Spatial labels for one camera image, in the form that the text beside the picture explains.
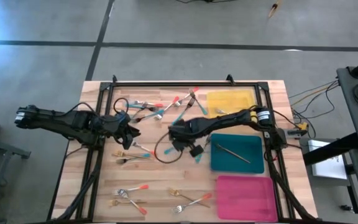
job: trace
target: pink tray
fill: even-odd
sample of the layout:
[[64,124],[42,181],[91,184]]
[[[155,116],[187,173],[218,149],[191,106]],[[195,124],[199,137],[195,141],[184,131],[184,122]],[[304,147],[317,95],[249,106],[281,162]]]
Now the pink tray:
[[268,177],[219,176],[216,205],[220,219],[277,222],[273,182]]

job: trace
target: wooden table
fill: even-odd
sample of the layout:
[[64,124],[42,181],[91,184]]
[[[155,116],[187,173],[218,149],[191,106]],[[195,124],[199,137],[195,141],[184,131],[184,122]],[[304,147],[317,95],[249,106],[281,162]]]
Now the wooden table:
[[[270,96],[274,110],[281,112],[288,118],[292,118],[291,108],[288,101],[284,81],[267,81],[270,88]],[[100,82],[85,82],[81,92],[80,101],[89,103],[93,108],[99,93]],[[224,90],[245,90],[247,87],[202,87],[196,92],[200,103],[206,106],[206,94],[209,91]],[[183,97],[188,92],[188,87],[115,87],[112,102],[120,97],[125,97],[129,101],[139,100],[148,102],[162,102],[169,104],[178,95]],[[172,121],[183,111],[187,101],[180,108],[167,110],[161,121],[145,119],[133,125],[140,129],[141,135],[135,140],[149,149],[154,149],[157,140],[167,132],[167,128]],[[133,114],[137,109],[130,109],[129,114]],[[193,106],[186,112],[184,119],[204,116],[197,106]],[[280,128],[293,128],[283,117],[278,115],[276,122]],[[254,131],[250,127],[236,126],[217,131],[218,133],[247,134],[261,136],[261,133]],[[203,144],[205,138],[197,141]],[[291,144],[298,144],[296,140],[288,140]],[[72,141],[68,147],[68,153],[79,148],[77,142]],[[102,170],[98,186],[98,195],[94,210],[94,222],[228,222],[220,220],[216,215],[215,197],[206,201],[211,208],[196,205],[187,209],[185,212],[174,215],[170,211],[173,207],[185,204],[187,201],[180,197],[174,197],[168,193],[168,188],[181,190],[189,197],[198,198],[207,192],[214,193],[215,180],[219,175],[243,175],[212,172],[209,168],[209,154],[204,154],[200,164],[186,152],[183,157],[173,164],[162,164],[157,160],[142,160],[128,162],[124,165],[116,164],[117,157],[113,156],[114,151],[121,151],[122,146],[113,139],[108,139],[104,147]],[[128,152],[143,154],[141,149],[131,147]],[[290,188],[306,208],[306,210],[317,217],[316,207],[310,189],[310,183],[303,163],[302,153],[298,148],[288,147],[283,150],[285,167],[287,170]],[[78,193],[83,176],[86,149],[70,155],[64,164],[60,185],[52,213],[52,218],[58,217],[69,206],[75,195]],[[258,176],[268,177],[269,170],[265,162],[265,172]],[[147,203],[142,206],[148,211],[143,216],[135,207],[130,204],[120,204],[115,207],[109,205],[109,201],[114,198],[112,192],[116,189],[129,189],[140,185],[148,184],[148,190],[138,190],[131,192],[130,196],[135,200],[145,200]],[[286,200],[280,189],[280,196],[283,211],[287,214]],[[88,211],[85,203],[84,215]]]

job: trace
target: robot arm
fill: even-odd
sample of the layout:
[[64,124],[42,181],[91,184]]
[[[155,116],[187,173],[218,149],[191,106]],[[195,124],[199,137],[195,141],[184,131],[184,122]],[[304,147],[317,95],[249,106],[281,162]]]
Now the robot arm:
[[15,123],[18,128],[42,128],[76,139],[89,147],[100,146],[101,136],[113,137],[124,149],[129,149],[133,138],[140,135],[138,129],[128,125],[130,120],[129,115],[123,111],[114,116],[99,116],[94,111],[63,113],[29,105],[17,110]]
[[190,147],[190,154],[195,157],[203,152],[201,146],[194,146],[196,139],[214,130],[238,125],[250,126],[256,131],[268,133],[271,149],[281,149],[287,144],[284,131],[276,129],[273,125],[269,109],[259,106],[211,119],[193,118],[188,121],[181,119],[168,128],[168,135],[176,150],[182,151],[185,147]]

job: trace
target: gray floor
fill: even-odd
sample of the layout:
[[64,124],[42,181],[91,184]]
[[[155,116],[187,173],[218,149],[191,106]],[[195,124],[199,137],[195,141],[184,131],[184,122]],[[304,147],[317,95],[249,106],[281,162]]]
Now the gray floor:
[[[358,0],[275,1],[221,4],[174,0],[116,0],[105,42],[173,42],[358,47]],[[0,40],[96,42],[108,0],[0,0]],[[0,140],[32,151],[12,160],[2,191],[0,218],[9,223],[46,219],[67,141],[42,130],[14,126],[16,109],[35,104],[68,110],[78,102],[93,47],[0,45]],[[93,80],[285,80],[289,95],[334,80],[335,70],[358,65],[358,52],[102,48]],[[340,89],[330,92],[335,111],[313,120],[321,138],[354,131]],[[330,109],[316,100],[306,115]],[[311,180],[319,217],[358,223],[342,212],[345,187]]]

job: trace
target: teal tray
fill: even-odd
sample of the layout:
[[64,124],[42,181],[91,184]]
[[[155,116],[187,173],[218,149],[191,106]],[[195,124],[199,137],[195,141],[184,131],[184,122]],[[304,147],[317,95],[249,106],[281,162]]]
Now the teal tray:
[[[243,157],[250,164],[217,148],[215,143]],[[265,171],[262,139],[258,136],[212,134],[211,169],[223,172],[262,174]]]

